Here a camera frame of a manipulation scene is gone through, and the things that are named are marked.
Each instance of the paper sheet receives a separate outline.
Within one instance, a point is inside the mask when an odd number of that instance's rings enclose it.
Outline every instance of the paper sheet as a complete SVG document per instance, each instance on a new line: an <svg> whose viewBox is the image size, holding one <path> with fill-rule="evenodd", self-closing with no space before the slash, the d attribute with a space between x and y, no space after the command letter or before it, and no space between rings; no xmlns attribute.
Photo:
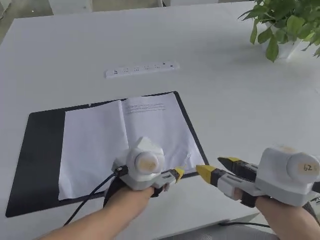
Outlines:
<svg viewBox="0 0 320 240"><path fill-rule="evenodd" d="M121 101L65 113L59 200L88 195L112 173L116 156L128 148L121 116Z"/></svg>
<svg viewBox="0 0 320 240"><path fill-rule="evenodd" d="M112 173L115 158L142 136L163 148L164 171L184 167L190 173L204 164L173 93L67 111L59 200L88 195Z"/></svg>
<svg viewBox="0 0 320 240"><path fill-rule="evenodd" d="M164 170L194 172L204 164L174 93L128 98L122 103L129 146L146 136L162 147Z"/></svg>

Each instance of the white pot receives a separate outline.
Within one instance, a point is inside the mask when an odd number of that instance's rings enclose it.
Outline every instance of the white pot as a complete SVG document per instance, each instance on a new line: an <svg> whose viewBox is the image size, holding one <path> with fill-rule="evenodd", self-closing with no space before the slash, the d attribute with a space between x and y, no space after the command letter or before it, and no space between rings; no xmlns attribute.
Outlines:
<svg viewBox="0 0 320 240"><path fill-rule="evenodd" d="M265 25L267 26L267 28L269 28L271 26L271 24L269 22L267 22ZM272 26L271 30L272 30L273 33L275 33L278 30L278 28ZM263 51L267 50L267 47L269 45L269 41L270 40L262 43ZM296 41L288 41L285 44L278 43L279 55L278 55L277 58L278 59L287 59L287 58L289 58L294 53L294 51L297 49L297 47L298 47L298 45L300 43L301 43L301 39L297 39Z"/></svg>

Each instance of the black cable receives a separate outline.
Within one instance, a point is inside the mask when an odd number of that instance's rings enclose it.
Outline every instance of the black cable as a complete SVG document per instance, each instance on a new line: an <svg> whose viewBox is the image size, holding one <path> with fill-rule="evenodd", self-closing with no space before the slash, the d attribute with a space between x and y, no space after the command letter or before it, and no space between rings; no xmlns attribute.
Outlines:
<svg viewBox="0 0 320 240"><path fill-rule="evenodd" d="M253 225L253 226L259 226L259 227L265 227L265 228L271 228L269 225L261 224L261 223L255 223L255 222L239 222L239 221L232 221L232 222L222 222L219 223L220 226L232 226L232 225Z"/></svg>
<svg viewBox="0 0 320 240"><path fill-rule="evenodd" d="M71 215L71 217L65 222L65 225L68 225L72 219L74 219L75 215L79 212L79 210L83 207L83 205L85 205L86 202L88 202L88 200L90 200L90 198L92 197L93 194L96 193L96 191L101 188L103 185L105 185L111 178L115 177L117 174L112 173L110 176L108 176L102 183L100 183L95 189L92 190L92 192L90 192L90 194L86 197L85 200L83 200L83 202L77 207L77 209L74 211L74 213Z"/></svg>

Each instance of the table surface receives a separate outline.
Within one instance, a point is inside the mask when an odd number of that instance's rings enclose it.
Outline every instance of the table surface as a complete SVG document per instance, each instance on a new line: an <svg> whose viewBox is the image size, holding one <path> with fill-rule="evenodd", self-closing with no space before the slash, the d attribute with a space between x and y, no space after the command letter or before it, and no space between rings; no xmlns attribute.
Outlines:
<svg viewBox="0 0 320 240"><path fill-rule="evenodd" d="M320 68L312 51L268 61L251 45L250 2L15 19L0 47L0 239L60 227L79 204L6 218L28 114L178 91L212 165L258 164L285 144L319 154ZM179 70L106 79L108 68L177 61ZM76 218L102 207L89 201ZM157 199L117 239L150 240L255 213L199 176Z"/></svg>

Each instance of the number label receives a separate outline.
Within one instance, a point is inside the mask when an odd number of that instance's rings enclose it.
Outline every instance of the number label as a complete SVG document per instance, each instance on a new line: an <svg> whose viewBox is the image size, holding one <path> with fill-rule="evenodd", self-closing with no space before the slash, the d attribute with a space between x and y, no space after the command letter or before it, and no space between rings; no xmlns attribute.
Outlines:
<svg viewBox="0 0 320 240"><path fill-rule="evenodd" d="M300 163L298 166L299 173L306 175L318 175L319 170L319 166L314 163Z"/></svg>

